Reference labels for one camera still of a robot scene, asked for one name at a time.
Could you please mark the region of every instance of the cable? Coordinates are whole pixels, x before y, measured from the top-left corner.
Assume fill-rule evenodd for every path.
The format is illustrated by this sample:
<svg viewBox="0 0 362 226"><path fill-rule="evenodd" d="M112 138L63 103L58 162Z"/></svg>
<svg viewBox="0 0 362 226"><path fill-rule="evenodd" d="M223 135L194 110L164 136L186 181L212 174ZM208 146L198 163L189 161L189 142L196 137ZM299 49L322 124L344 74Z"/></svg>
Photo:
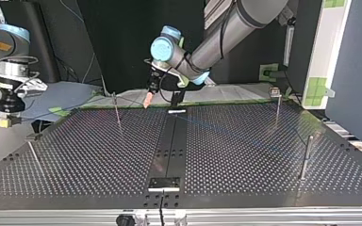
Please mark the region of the cable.
<svg viewBox="0 0 362 226"><path fill-rule="evenodd" d="M66 71L66 74L67 74L66 81L69 82L70 77L72 77L72 79L74 79L74 81L76 81L77 83L80 82L79 78L77 76L77 73L74 71L74 69L68 63L66 63L63 59L59 58L58 56L55 56L55 59L61 64L61 66Z"/></svg>
<svg viewBox="0 0 362 226"><path fill-rule="evenodd" d="M102 78L93 79L93 80L91 80L91 81L86 82L85 84L91 84L91 83L97 82L97 81L102 81Z"/></svg>
<svg viewBox="0 0 362 226"><path fill-rule="evenodd" d="M40 125L38 126L38 134L41 133L41 130L42 130L42 121L40 121Z"/></svg>
<svg viewBox="0 0 362 226"><path fill-rule="evenodd" d="M60 0L61 5L63 5L66 9L68 9L74 16L76 16L82 23L84 23L84 20L77 14L75 13L71 8L69 8L66 4L63 3L63 0ZM81 83L85 82L85 79L87 78L88 73L90 72L93 60L95 59L95 53L93 53L92 55L92 59L90 60L90 66L88 67L87 71L85 72L85 75L81 81Z"/></svg>
<svg viewBox="0 0 362 226"><path fill-rule="evenodd" d="M86 104L90 104L90 103L93 103L93 102L98 102L98 101L102 101L106 99L106 97L102 97L102 98L99 98L99 99L96 99L96 100L92 100L92 101L88 101L88 102L85 102L83 104L80 104L80 105L72 105L72 106L69 106L69 107L65 107L65 108L61 108L60 110L57 110L57 111L53 111L53 112L49 112L49 113L46 113L46 114L42 114L42 115L39 115L37 117L34 117L32 119L27 119L27 120L24 120L24 121L34 121L34 120L37 120L38 118L40 117L44 117L44 116L48 116L48 115L53 115L53 114L56 114L58 112L61 112L63 110L72 110L78 106L82 106L82 105L86 105Z"/></svg>
<svg viewBox="0 0 362 226"><path fill-rule="evenodd" d="M33 59L34 61L31 62L27 62L28 65L30 64L35 64L40 62L36 57L32 57L32 56L6 56L6 57L2 57L0 58L0 62L4 61L4 60L11 60L11 59Z"/></svg>
<svg viewBox="0 0 362 226"><path fill-rule="evenodd" d="M77 13L75 13L71 8L69 8L66 4L63 3L63 0L60 0L61 5L63 5L66 9L68 9L75 17L77 17L80 21L84 23L84 20L79 16Z"/></svg>
<svg viewBox="0 0 362 226"><path fill-rule="evenodd" d="M85 79L87 78L88 73L90 72L90 69L92 67L93 60L95 59L95 53L92 55L92 59L90 60L90 66L87 68L87 72L84 75L84 78L82 79L81 83L85 82Z"/></svg>
<svg viewBox="0 0 362 226"><path fill-rule="evenodd" d="M160 96L161 96L161 98L163 98L163 100L164 100L165 102L167 102L167 103L171 103L172 101L169 101L169 100L167 100L167 99L164 97L163 91L162 91L162 89L161 89L161 85L162 85L162 83L163 83L164 78L167 76L167 74L169 74L169 71L170 71L171 69L172 69L172 67L169 68L169 69L164 73L163 77L161 77L160 82L158 83L158 91L160 92Z"/></svg>
<svg viewBox="0 0 362 226"><path fill-rule="evenodd" d="M224 18L222 19L222 28L220 30L220 54L222 56L222 59L224 59L224 52L222 48L222 43L224 40L224 34L225 34L225 28L227 27L229 16L231 15L231 10L234 8L235 0L231 0L231 4L228 7L227 12L224 15Z"/></svg>
<svg viewBox="0 0 362 226"><path fill-rule="evenodd" d="M33 80L34 78L40 76L40 73L39 72L31 72L31 73L34 73L35 75L28 78L27 80L25 80L19 87L17 87L13 92L14 93L17 93L17 91L19 91L27 82Z"/></svg>
<svg viewBox="0 0 362 226"><path fill-rule="evenodd" d="M289 80L289 77L288 77L288 74L286 71L284 71L284 75L285 75L286 79L288 80L290 88L294 91L296 99L298 99L299 104L302 105L302 100L299 99L298 95L296 95L296 93L298 93L298 92L296 91L296 89L293 88L292 84L290 83L290 80Z"/></svg>

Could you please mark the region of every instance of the perforated metal table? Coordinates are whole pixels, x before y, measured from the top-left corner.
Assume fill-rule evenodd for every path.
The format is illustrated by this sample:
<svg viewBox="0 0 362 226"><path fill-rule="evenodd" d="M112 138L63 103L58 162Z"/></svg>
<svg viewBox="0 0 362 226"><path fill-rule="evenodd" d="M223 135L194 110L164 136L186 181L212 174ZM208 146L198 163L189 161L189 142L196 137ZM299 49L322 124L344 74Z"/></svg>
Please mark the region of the perforated metal table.
<svg viewBox="0 0 362 226"><path fill-rule="evenodd" d="M113 109L73 112L32 143L34 152L24 145L2 160L0 217L25 210L22 218L99 221L99 212L105 221L125 211L152 216L155 225L159 215L174 223L180 213L210 213L243 224L264 211L267 219L362 220L362 153L308 112L288 103L278 117L273 103L186 109L121 109L121 125ZM308 136L314 143L302 181ZM151 178L180 178L180 191L149 192ZM205 224L196 216L188 222Z"/></svg>

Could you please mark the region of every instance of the slotted metal plate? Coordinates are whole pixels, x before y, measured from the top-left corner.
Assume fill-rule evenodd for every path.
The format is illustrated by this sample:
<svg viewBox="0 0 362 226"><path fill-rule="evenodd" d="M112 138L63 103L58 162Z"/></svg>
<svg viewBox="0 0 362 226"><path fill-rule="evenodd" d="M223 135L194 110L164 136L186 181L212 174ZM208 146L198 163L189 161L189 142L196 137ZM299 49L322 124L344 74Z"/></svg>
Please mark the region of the slotted metal plate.
<svg viewBox="0 0 362 226"><path fill-rule="evenodd" d="M117 198L133 203L148 174L165 124L162 109L80 110L0 164L0 198Z"/></svg>
<svg viewBox="0 0 362 226"><path fill-rule="evenodd" d="M182 207L362 204L362 153L308 112L282 105L277 117L276 107L195 106L179 117L188 124Z"/></svg>

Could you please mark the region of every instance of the robotic arm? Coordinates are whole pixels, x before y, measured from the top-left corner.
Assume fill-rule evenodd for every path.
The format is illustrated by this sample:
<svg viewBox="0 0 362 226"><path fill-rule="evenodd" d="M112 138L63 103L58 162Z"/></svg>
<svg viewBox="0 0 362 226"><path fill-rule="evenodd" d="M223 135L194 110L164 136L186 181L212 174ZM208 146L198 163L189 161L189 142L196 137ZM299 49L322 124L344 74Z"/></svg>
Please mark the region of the robotic arm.
<svg viewBox="0 0 362 226"><path fill-rule="evenodd" d="M0 126L10 127L20 121L25 111L23 98L28 94L40 95L47 86L31 72L29 64L36 63L29 56L29 32L20 27L0 24Z"/></svg>
<svg viewBox="0 0 362 226"><path fill-rule="evenodd" d="M222 59L223 55L229 53L255 29L269 24L288 2L288 0L232 1L230 11L225 15L226 22L219 24L192 54L178 46L181 32L173 27L164 26L160 37L156 38L151 46L151 55L154 59L151 64L155 71L152 76L157 77L159 74L157 71L178 75L180 78L184 75L192 83L201 85L209 76L210 68Z"/></svg>

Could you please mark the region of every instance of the black curtain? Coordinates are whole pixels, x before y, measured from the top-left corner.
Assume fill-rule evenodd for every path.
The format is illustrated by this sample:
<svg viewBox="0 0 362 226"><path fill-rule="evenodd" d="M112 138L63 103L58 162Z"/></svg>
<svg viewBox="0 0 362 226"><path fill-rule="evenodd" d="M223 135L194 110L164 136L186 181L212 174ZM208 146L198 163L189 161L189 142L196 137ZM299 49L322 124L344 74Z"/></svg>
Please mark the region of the black curtain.
<svg viewBox="0 0 362 226"><path fill-rule="evenodd" d="M179 29L192 52L204 37L205 0L78 0L107 91L143 89L150 45L163 25Z"/></svg>

